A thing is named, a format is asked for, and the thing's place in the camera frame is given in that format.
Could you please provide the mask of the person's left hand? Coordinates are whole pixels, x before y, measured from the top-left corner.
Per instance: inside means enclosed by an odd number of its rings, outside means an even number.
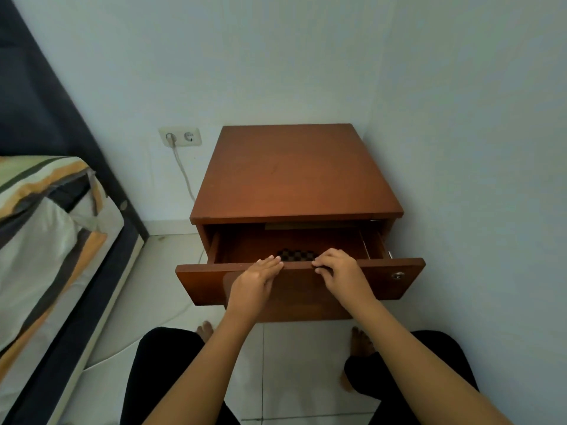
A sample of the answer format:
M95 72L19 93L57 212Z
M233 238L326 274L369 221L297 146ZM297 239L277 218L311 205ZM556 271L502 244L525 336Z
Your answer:
M252 274L252 265L231 285L226 314L229 320L253 326L263 311L272 290L273 280L259 280Z

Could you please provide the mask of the person's right hand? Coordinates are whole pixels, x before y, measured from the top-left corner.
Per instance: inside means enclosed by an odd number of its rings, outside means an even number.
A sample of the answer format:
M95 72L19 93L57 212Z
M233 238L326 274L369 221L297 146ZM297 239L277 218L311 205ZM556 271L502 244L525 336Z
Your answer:
M369 309L376 298L357 261L344 252L341 274L323 278L327 289L338 302L353 316Z

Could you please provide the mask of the brown wooden drawer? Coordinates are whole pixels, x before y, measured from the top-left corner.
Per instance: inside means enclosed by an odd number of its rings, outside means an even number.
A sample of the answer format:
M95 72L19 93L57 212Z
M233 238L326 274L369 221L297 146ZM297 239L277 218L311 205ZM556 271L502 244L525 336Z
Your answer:
M277 256L282 249L320 255L330 248L357 261L378 300L400 299L426 265L422 258L391 257L378 223L234 224L221 225L214 233L205 264L180 264L175 273L194 305L226 306L232 283L258 259ZM394 280L395 272L404 272L405 278ZM284 262L259 321L350 318L311 262Z

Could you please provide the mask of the person's right forearm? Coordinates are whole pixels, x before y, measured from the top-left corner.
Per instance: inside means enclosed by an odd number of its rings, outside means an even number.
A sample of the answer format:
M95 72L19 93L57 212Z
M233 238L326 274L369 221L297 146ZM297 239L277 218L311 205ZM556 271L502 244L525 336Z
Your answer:
M355 303L363 326L421 425L513 425L376 299Z

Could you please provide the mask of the person's left forearm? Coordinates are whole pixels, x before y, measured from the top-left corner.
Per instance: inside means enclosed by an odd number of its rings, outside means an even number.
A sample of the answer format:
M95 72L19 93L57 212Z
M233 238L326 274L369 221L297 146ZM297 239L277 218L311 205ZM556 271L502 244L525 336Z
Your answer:
M228 309L213 335L143 425L215 425L237 357L256 316Z

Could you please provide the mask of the black checkered pouch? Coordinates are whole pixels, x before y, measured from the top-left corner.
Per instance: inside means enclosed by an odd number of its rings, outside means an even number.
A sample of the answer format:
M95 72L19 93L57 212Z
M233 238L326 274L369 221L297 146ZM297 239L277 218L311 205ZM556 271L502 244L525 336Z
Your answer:
M282 249L277 252L282 262L312 262L319 255L311 250Z

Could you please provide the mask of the person's right foot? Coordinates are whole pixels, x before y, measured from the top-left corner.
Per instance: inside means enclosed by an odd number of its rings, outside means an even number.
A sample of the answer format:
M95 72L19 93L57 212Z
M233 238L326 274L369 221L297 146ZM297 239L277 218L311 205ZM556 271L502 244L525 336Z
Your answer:
M354 326L351 329L350 356L369 357L376 353L375 347L368 335L360 328ZM345 371L341 372L340 385L348 393L354 392Z

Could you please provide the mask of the brown wooden nightstand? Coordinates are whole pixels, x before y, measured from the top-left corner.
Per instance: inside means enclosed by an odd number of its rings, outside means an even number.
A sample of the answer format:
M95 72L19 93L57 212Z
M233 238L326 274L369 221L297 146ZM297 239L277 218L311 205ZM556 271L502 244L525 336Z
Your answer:
M400 219L404 210L349 123L223 126L190 214L205 255L214 226Z

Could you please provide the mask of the person's right leg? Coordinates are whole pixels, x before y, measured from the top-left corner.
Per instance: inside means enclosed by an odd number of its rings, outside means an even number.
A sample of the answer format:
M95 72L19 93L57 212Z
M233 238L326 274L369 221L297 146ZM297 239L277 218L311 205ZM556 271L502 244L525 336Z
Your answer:
M412 334L478 390L468 360L454 339L434 330L413 331ZM421 425L378 352L369 357L349 356L343 371L355 392L380 401L369 425Z

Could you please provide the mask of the person's leg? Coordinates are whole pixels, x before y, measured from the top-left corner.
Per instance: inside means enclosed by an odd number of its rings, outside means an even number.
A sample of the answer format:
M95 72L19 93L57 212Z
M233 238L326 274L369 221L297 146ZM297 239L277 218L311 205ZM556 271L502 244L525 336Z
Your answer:
M148 332L138 344L120 425L143 425L204 345L192 331L159 327ZM224 401L216 425L240 425Z
M468 360L454 339L434 330L413 331L412 334L478 390ZM421 425L378 352L369 357L349 356L343 371L355 392L380 401L369 425Z

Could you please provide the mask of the person's left leg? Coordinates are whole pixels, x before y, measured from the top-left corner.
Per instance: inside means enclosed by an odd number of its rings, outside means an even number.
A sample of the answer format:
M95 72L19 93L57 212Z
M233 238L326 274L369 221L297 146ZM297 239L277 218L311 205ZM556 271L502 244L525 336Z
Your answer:
M204 345L192 331L159 327L148 332L138 344L120 425L143 425ZM216 425L240 425L224 401Z

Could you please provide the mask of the striped bedsheet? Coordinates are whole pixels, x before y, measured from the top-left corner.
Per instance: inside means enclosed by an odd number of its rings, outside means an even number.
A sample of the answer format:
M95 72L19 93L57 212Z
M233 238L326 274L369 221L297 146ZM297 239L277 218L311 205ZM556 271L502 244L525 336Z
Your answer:
M1 383L32 370L25 349L108 243L106 199L81 158L0 156Z

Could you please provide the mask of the white double wall socket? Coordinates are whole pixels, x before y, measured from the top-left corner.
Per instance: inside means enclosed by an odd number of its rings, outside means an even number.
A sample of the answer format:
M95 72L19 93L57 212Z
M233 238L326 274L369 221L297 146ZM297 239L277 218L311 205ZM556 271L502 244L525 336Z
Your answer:
M173 133L176 136L177 142L176 147L198 147L202 145L201 133L198 128L195 127L183 127L183 126L170 126L170 127L160 127L158 129L160 138L163 144L171 148L166 141L166 134Z

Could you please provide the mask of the dark blue bed frame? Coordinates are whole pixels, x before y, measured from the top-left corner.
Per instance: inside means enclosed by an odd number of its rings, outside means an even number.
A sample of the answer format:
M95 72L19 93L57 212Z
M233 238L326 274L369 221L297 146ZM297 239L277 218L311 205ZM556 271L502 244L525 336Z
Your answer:
M0 0L0 156L79 157L124 227L2 425L57 425L149 234L12 0Z

